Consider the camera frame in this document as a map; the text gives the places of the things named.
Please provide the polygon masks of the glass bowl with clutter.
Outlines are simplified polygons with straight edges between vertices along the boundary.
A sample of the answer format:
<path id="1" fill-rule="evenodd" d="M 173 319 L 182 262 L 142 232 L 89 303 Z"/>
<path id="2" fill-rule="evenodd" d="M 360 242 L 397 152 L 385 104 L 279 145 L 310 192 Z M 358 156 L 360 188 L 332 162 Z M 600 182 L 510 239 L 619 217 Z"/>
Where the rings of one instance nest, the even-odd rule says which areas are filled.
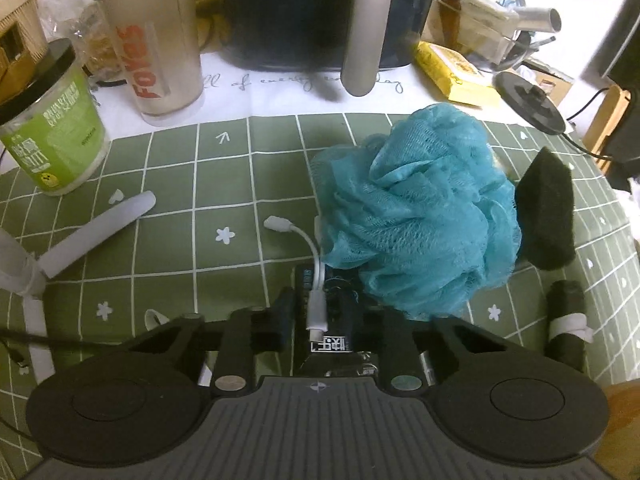
<path id="1" fill-rule="evenodd" d="M 557 10 L 525 0 L 433 0 L 423 36 L 484 72 L 501 72 L 550 44 L 561 28 Z"/>

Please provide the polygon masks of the black round kettle base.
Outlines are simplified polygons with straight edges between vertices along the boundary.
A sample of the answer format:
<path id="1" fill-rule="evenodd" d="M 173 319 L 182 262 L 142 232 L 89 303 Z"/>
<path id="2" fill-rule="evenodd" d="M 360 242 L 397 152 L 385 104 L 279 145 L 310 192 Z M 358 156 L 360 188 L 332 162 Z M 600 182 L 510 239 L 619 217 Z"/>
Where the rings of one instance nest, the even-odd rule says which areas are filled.
<path id="1" fill-rule="evenodd" d="M 559 136 L 565 132 L 565 120 L 540 87 L 517 74 L 501 72 L 492 85 L 511 110 L 539 131 Z"/>

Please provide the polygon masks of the beige shaker bottle grey lid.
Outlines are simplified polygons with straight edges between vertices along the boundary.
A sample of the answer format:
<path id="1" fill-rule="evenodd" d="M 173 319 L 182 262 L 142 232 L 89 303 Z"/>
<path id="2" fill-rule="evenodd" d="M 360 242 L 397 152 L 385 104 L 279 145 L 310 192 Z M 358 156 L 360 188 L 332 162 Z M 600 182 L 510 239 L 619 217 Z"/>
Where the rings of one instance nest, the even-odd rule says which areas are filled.
<path id="1" fill-rule="evenodd" d="M 198 110 L 204 84 L 195 0 L 93 1 L 144 120 L 167 125 Z"/>

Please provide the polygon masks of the white phone tripod stand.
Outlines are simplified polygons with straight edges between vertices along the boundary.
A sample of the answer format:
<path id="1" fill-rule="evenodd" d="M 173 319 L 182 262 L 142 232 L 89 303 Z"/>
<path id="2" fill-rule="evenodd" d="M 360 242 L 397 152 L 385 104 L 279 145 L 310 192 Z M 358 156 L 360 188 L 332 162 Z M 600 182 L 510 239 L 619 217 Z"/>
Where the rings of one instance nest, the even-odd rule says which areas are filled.
<path id="1" fill-rule="evenodd" d="M 151 191 L 123 200 L 89 221 L 65 240 L 35 258 L 6 231 L 1 232 L 1 288 L 21 298 L 26 334 L 36 340 L 28 345 L 35 381 L 40 384 L 55 373 L 47 337 L 43 293 L 48 281 L 101 245 L 156 204 Z"/>

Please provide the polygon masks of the teal mesh bath loofah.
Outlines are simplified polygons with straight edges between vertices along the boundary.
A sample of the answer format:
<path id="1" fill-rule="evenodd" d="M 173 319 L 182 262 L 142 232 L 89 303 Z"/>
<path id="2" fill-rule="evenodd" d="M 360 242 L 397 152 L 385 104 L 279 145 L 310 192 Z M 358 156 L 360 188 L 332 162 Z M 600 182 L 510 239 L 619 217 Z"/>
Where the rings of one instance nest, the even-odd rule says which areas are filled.
<path id="1" fill-rule="evenodd" d="M 324 262 L 355 269 L 364 292 L 422 320 L 506 284 L 521 246 L 515 186 L 483 124 L 450 104 L 311 162 Z"/>

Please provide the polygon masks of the green grid tablecloth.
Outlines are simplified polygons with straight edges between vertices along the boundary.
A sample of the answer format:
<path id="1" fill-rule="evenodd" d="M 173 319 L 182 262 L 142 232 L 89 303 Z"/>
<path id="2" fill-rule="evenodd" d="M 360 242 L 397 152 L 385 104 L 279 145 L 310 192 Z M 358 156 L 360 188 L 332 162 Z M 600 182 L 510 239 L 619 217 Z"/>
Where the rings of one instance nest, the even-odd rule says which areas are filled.
<path id="1" fill-rule="evenodd" d="M 292 375 L 299 264 L 314 266 L 309 339 L 328 330 L 311 162 L 409 116 L 253 117 L 120 139 L 87 182 L 57 198 L 22 170 L 4 174 L 1 231 L 35 258 L 123 200 L 151 191 L 156 204 L 48 281 L 55 373 L 40 384 L 23 301 L 2 292 L 2 477 L 601 478 L 590 458 L 612 418 L 601 392 L 639 375 L 639 255 L 613 189 L 569 136 L 480 120 L 515 188 L 542 148 L 570 168 L 574 188 L 570 264 L 544 271 L 518 254 L 506 284 L 432 314 L 503 340 L 503 377 L 486 390 L 458 382 L 391 394 L 368 378 Z M 593 341 L 582 372 L 544 355 L 546 296 L 561 280 L 585 293 Z M 215 352 L 194 384 L 124 348 L 183 316 L 216 322 L 270 307 L 294 309 L 291 343 L 256 356 L 255 390 L 244 396 L 209 394 Z"/>

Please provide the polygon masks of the green label round tub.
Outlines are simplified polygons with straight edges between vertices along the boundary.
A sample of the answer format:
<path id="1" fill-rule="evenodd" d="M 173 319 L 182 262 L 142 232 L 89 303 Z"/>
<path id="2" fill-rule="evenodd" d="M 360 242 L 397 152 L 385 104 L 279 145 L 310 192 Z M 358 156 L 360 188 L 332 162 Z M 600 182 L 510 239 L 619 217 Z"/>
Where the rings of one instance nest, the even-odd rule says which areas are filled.
<path id="1" fill-rule="evenodd" d="M 110 139 L 70 40 L 53 40 L 34 79 L 1 104 L 1 142 L 41 192 L 72 192 L 98 169 Z"/>

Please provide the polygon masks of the black roll white band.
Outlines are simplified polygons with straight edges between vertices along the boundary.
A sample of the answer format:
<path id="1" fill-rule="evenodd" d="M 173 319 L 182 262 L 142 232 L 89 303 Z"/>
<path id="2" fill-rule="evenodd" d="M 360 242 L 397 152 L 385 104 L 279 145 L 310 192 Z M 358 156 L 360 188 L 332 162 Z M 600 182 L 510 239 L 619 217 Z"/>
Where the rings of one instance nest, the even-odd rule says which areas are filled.
<path id="1" fill-rule="evenodd" d="M 551 285 L 546 300 L 548 337 L 544 355 L 582 372 L 586 345 L 593 341 L 582 285 L 578 281 L 556 281 Z"/>

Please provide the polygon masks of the dark blue air fryer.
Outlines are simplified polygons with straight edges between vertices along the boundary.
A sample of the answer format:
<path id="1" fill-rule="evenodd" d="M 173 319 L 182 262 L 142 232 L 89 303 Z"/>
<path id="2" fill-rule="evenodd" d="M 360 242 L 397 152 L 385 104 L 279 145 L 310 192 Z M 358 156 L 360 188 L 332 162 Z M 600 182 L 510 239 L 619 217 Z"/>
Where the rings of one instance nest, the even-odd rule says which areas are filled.
<path id="1" fill-rule="evenodd" d="M 226 50 L 250 70 L 337 70 L 365 96 L 379 72 L 410 64 L 432 1 L 224 0 Z"/>

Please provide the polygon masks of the yellow wet wipes pack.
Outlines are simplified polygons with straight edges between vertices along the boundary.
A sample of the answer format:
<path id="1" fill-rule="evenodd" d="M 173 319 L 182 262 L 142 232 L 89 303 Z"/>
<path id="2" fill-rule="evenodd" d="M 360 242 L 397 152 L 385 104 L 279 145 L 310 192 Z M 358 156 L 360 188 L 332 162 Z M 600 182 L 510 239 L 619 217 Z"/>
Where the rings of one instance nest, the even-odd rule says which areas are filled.
<path id="1" fill-rule="evenodd" d="M 475 107 L 499 105 L 500 96 L 489 79 L 459 52 L 420 41 L 414 58 L 448 101 Z"/>

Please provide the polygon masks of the black small card package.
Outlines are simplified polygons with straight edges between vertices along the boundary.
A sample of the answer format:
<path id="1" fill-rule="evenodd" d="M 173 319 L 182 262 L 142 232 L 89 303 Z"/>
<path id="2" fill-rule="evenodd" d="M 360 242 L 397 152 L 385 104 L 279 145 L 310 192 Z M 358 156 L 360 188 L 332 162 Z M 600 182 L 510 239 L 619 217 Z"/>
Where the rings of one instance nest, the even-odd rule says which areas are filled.
<path id="1" fill-rule="evenodd" d="M 303 263 L 292 272 L 296 292 L 295 328 L 292 339 L 293 376 L 358 377 L 378 374 L 378 357 L 370 351 L 354 351 L 350 333 L 354 315 L 370 309 L 374 301 L 362 292 L 356 270 L 326 266 L 326 319 L 328 330 L 320 341 L 309 339 L 306 314 L 314 266 Z"/>

